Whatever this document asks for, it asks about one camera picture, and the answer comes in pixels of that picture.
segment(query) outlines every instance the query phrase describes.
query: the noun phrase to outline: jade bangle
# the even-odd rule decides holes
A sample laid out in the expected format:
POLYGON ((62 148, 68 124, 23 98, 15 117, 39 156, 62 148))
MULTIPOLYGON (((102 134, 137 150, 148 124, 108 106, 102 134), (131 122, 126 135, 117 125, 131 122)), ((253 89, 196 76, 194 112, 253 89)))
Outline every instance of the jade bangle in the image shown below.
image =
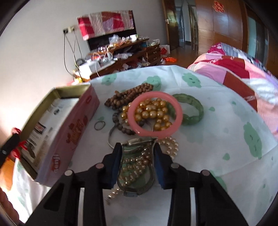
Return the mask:
MULTIPOLYGON (((180 103, 187 103, 194 106, 199 112, 198 116, 188 116, 187 114, 183 114, 183 119, 182 119, 183 126, 194 125, 202 120, 204 116, 204 107, 202 106, 200 101, 198 101, 195 97, 186 94, 174 94, 173 97, 176 98, 177 101, 180 103)), ((173 106, 168 102, 167 107, 169 110, 169 115, 173 119, 176 119, 176 112, 173 106)))

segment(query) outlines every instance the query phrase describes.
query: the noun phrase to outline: open box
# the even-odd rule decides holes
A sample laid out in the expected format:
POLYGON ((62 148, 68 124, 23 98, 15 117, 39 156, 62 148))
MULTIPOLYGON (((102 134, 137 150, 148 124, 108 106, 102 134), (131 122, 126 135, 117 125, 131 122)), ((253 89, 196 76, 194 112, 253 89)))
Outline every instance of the open box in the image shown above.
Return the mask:
POLYGON ((54 88, 43 98, 27 120, 20 134, 21 140, 27 141, 27 150, 20 150, 20 162, 32 180, 39 184, 53 186, 67 170, 78 142, 99 103, 96 92, 90 83, 54 88), (39 121, 42 116, 45 116, 47 111, 53 110, 51 107, 53 102, 59 99, 72 99, 75 102, 67 112, 67 115, 61 118, 58 128, 51 130, 52 127, 46 128, 39 121), (53 136, 50 136, 51 139, 44 139, 42 134, 50 131, 54 131, 52 133, 53 136), (35 160, 38 156, 32 153, 31 155, 34 157, 32 161, 30 145, 28 145, 30 144, 30 137, 36 135, 38 137, 42 136, 41 140, 40 138, 38 139, 43 144, 40 146, 39 151, 44 153, 39 167, 35 165, 35 160))

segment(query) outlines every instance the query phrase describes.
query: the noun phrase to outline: power outlet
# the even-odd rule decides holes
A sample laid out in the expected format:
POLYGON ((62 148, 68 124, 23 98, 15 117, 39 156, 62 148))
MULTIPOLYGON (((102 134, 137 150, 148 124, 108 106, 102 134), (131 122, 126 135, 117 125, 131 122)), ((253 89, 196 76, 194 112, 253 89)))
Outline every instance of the power outlet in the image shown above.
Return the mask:
POLYGON ((74 26, 70 26, 70 27, 67 27, 63 30, 63 33, 64 34, 67 34, 67 33, 71 33, 71 32, 74 32, 75 28, 74 26))

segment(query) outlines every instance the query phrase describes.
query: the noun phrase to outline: pink tin box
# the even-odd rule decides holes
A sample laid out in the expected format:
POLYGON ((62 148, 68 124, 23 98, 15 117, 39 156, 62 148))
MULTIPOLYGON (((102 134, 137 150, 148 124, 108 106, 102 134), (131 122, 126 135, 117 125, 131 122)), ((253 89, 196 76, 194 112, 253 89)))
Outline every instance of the pink tin box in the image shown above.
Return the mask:
POLYGON ((20 162, 39 184, 51 187, 67 170, 100 102, 90 83, 50 91, 26 122, 20 162))

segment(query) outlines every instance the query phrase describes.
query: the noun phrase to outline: pink quilt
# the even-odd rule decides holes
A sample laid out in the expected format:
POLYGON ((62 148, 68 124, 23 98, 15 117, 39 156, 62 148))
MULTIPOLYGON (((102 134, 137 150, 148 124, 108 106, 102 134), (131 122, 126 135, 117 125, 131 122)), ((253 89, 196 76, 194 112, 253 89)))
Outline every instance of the pink quilt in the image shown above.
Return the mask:
POLYGON ((247 59, 220 53, 199 56, 188 69, 227 86, 244 98, 278 139, 278 80, 247 59))

